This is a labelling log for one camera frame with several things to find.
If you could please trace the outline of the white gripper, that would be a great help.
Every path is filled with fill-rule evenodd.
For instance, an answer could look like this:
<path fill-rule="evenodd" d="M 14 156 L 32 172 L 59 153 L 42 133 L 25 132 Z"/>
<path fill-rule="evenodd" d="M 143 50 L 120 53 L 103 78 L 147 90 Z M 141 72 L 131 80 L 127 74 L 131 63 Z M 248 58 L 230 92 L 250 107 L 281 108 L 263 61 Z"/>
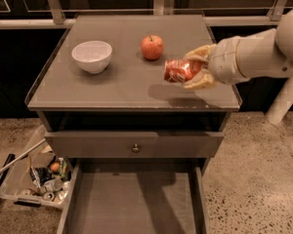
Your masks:
<path fill-rule="evenodd" d="M 240 37 L 221 40 L 217 45 L 204 45 L 185 54 L 185 59 L 208 62 L 208 70 L 201 70 L 183 85 L 185 89 L 210 89 L 221 82 L 227 85 L 248 81 L 237 65 L 237 47 Z"/>

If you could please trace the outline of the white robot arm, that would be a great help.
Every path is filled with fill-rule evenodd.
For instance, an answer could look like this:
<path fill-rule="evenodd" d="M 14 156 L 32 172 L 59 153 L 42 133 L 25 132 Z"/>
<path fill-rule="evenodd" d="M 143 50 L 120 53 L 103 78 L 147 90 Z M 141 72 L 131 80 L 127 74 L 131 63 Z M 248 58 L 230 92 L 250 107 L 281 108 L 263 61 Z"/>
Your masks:
<path fill-rule="evenodd" d="M 276 28 L 247 37 L 234 36 L 217 44 L 198 47 L 185 55 L 206 63 L 185 82 L 186 89 L 233 85 L 257 77 L 293 77 L 293 10 Z"/>

